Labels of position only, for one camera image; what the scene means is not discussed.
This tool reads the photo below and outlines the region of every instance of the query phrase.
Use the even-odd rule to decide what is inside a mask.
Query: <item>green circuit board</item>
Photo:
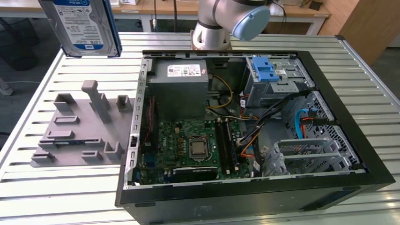
[[[235,140],[240,137],[239,123],[229,121],[231,136]],[[208,156],[205,159],[192,159],[189,154],[191,139],[205,138],[208,145]],[[220,153],[215,134],[213,120],[181,120],[161,121],[159,128],[159,148],[156,153],[148,153],[144,160],[152,160],[152,168],[141,170],[141,177],[145,177],[144,184],[168,183],[164,180],[164,173],[179,167],[207,167],[219,169],[217,180],[249,177],[248,164],[237,164],[239,170],[231,174],[223,173],[220,169]]]

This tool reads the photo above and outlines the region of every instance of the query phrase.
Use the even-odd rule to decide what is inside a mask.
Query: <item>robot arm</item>
[[[192,43],[199,50],[224,50],[229,33],[239,40],[252,40],[269,20],[267,0],[201,0]]]

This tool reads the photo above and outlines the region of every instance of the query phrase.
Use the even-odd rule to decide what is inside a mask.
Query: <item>hard drive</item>
[[[121,53],[109,0],[39,0],[69,57]]]

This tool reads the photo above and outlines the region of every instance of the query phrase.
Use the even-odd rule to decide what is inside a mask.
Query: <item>white label sticker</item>
[[[275,73],[276,74],[287,74],[287,71],[284,71],[284,70],[275,70]]]
[[[255,163],[252,164],[252,166],[255,167],[255,169],[260,172],[260,164],[255,161]]]
[[[139,13],[137,10],[121,10],[123,13]]]
[[[169,65],[167,76],[201,76],[200,65]]]
[[[245,108],[245,100],[244,99],[240,99],[240,107]]]
[[[55,8],[72,44],[80,49],[100,49],[104,42],[99,26],[89,18],[92,7],[55,5]]]
[[[55,142],[55,144],[69,144],[69,142]]]

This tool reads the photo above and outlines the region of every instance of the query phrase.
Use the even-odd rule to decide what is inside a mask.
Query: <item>yellow wire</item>
[[[233,99],[233,92],[232,92],[232,89],[231,89],[228,83],[223,80],[223,78],[220,78],[220,77],[216,76],[216,75],[212,75],[212,77],[217,78],[217,79],[224,83],[224,85],[228,87],[229,93],[231,93],[229,101],[228,101],[225,104],[223,104],[223,105],[216,105],[216,106],[207,106],[207,107],[205,107],[205,108],[208,108],[208,109],[217,109],[217,108],[223,108],[223,107],[225,107],[227,105],[229,105],[229,103],[232,102],[232,99]]]

